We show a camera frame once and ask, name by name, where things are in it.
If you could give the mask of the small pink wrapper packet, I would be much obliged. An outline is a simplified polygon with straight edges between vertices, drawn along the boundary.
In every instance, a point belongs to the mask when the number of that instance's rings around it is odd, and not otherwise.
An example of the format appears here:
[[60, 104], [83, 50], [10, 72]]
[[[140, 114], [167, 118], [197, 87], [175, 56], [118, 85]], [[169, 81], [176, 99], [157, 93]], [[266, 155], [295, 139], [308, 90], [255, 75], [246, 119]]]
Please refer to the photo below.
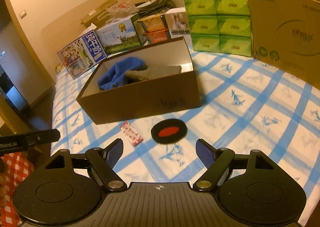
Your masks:
[[127, 139], [132, 146], [137, 146], [143, 141], [143, 137], [133, 128], [133, 126], [126, 120], [120, 126], [122, 135]]

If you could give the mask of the black red round pad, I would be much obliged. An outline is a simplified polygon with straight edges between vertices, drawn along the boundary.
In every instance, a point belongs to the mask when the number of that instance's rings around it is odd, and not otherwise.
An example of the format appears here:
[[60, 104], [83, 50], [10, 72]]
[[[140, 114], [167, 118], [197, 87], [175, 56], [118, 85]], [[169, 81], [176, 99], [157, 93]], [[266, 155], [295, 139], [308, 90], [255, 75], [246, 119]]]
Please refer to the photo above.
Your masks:
[[168, 145], [183, 139], [187, 132], [187, 126], [182, 120], [165, 119], [152, 127], [151, 136], [155, 142]]

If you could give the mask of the blue fluffy towel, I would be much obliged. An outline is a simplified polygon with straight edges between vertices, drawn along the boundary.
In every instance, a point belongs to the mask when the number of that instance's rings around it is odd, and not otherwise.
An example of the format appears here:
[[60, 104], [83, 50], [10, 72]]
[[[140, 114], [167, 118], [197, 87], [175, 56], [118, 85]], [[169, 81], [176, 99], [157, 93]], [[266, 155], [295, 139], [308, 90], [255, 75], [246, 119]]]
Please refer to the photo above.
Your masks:
[[148, 67], [145, 62], [135, 57], [128, 57], [115, 63], [99, 80], [98, 87], [106, 91], [128, 84], [125, 77], [127, 71], [141, 71]]

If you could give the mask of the grey felt cloth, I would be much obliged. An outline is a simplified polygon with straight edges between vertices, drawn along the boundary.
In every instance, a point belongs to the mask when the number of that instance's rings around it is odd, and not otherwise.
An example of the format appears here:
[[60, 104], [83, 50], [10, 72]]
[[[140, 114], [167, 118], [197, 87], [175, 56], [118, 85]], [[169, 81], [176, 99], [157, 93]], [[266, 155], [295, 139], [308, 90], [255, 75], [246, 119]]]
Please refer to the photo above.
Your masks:
[[173, 76], [182, 71], [180, 65], [177, 66], [159, 66], [152, 65], [143, 70], [128, 70], [125, 72], [125, 79], [128, 83], [153, 80], [162, 77]]

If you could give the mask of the red checked cloth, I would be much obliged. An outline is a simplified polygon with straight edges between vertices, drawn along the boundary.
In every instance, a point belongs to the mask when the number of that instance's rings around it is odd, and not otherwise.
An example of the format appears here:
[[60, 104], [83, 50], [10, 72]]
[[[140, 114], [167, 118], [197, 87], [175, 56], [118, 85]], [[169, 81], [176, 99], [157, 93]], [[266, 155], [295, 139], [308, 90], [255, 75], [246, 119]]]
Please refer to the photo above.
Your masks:
[[34, 166], [21, 152], [5, 154], [1, 159], [7, 171], [3, 174], [6, 183], [1, 184], [1, 196], [4, 195], [1, 198], [5, 201], [1, 202], [1, 226], [20, 226], [22, 222], [14, 208], [12, 196], [17, 185], [33, 172]]

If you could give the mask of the blue checked bed sheet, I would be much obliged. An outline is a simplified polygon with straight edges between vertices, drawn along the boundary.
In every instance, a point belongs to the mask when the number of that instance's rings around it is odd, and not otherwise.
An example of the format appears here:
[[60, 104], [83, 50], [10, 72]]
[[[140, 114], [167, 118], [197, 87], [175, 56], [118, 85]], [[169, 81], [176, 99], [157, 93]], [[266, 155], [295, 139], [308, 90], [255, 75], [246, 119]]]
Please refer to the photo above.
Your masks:
[[[125, 180], [195, 182], [205, 171], [195, 152], [202, 138], [238, 154], [258, 149], [269, 155], [303, 189], [306, 226], [319, 202], [319, 90], [276, 67], [222, 53], [190, 53], [199, 88], [198, 108], [131, 119], [143, 137], [137, 146], [124, 140], [115, 171]], [[151, 136], [165, 119], [182, 120], [180, 141], [163, 145]]]

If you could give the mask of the brown open cardboard box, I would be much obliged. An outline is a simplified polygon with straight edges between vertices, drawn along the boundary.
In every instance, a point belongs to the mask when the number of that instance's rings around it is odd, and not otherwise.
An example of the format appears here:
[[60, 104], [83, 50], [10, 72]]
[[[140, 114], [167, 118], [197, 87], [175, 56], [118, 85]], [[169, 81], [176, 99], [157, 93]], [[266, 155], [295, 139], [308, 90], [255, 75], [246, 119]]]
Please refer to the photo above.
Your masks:
[[[141, 59], [148, 66], [180, 66], [181, 72], [112, 90], [100, 90], [98, 80], [113, 65], [129, 57]], [[97, 125], [199, 107], [196, 72], [185, 39], [179, 37], [146, 45], [102, 61], [82, 87], [76, 101]]]

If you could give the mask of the wooden headboard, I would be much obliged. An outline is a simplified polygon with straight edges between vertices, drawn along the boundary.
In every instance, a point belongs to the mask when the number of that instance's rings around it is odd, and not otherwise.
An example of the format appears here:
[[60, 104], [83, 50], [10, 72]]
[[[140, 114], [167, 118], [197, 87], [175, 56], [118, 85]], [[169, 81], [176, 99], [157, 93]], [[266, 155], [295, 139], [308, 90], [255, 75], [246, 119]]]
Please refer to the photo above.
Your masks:
[[[113, 0], [87, 0], [58, 17], [41, 30], [41, 39], [46, 48], [57, 52], [67, 45], [91, 24], [102, 20], [102, 12]], [[147, 2], [149, 0], [116, 0], [131, 3]]]

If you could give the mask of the cow picture milk box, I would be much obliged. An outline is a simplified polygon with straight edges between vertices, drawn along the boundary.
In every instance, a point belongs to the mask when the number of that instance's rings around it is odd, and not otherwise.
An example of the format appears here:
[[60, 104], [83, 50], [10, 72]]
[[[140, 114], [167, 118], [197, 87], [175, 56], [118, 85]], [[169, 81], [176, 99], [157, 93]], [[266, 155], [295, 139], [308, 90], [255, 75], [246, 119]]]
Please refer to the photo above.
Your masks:
[[99, 28], [96, 33], [106, 54], [111, 55], [144, 46], [147, 38], [139, 23], [138, 13], [118, 18]]

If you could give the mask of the flat brown cardboard box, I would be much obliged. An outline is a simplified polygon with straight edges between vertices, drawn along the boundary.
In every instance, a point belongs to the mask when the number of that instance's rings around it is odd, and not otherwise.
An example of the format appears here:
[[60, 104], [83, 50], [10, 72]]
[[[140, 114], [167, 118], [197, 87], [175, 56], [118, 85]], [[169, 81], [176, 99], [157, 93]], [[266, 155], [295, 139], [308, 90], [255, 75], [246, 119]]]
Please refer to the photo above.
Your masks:
[[81, 19], [81, 24], [84, 25], [86, 28], [88, 28], [91, 24], [95, 24], [96, 26], [98, 23], [103, 20], [103, 17], [105, 17], [105, 12], [108, 7], [111, 7], [115, 3], [117, 3], [117, 0], [107, 0], [103, 4], [101, 4], [96, 9], [89, 12], [84, 18]]

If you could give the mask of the red instant meal bowl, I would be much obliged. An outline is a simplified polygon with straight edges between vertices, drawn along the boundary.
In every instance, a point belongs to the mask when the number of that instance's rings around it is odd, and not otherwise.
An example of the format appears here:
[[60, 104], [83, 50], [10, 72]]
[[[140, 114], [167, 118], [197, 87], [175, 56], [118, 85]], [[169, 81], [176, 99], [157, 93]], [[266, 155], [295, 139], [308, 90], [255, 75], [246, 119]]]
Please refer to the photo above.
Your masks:
[[146, 36], [149, 44], [155, 44], [162, 41], [167, 41], [171, 39], [170, 32], [168, 29], [163, 29], [154, 32], [147, 32], [143, 34]]

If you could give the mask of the green tissue pack bundle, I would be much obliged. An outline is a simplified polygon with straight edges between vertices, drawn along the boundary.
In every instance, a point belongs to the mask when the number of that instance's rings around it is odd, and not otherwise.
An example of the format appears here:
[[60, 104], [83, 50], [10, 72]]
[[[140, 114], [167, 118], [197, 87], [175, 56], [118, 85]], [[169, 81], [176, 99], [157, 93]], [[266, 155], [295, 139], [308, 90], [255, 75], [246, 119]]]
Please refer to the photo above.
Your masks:
[[184, 0], [193, 50], [252, 56], [248, 0]]

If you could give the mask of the orange instant meal bowl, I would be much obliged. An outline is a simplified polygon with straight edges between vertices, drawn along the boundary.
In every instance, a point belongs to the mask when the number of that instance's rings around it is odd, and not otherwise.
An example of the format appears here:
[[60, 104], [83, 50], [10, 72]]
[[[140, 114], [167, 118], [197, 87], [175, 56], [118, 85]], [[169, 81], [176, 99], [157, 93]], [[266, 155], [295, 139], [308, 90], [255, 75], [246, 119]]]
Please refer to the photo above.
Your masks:
[[138, 20], [145, 33], [151, 33], [168, 29], [164, 14], [154, 14]]

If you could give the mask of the white product box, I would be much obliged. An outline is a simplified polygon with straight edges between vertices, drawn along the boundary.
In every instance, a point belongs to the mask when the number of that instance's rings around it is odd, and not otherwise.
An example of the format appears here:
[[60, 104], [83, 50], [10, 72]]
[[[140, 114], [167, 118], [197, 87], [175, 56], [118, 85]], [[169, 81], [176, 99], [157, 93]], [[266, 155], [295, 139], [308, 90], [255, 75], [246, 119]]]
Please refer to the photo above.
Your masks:
[[186, 41], [191, 40], [185, 7], [168, 10], [165, 19], [171, 38], [184, 37]]

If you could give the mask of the large brown cardboard carton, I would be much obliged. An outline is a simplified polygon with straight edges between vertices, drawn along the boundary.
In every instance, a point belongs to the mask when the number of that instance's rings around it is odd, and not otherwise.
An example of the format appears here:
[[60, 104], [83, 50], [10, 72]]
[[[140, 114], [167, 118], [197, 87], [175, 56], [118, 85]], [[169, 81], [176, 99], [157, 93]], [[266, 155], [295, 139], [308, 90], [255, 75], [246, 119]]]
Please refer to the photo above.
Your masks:
[[319, 0], [248, 0], [253, 57], [319, 88]]

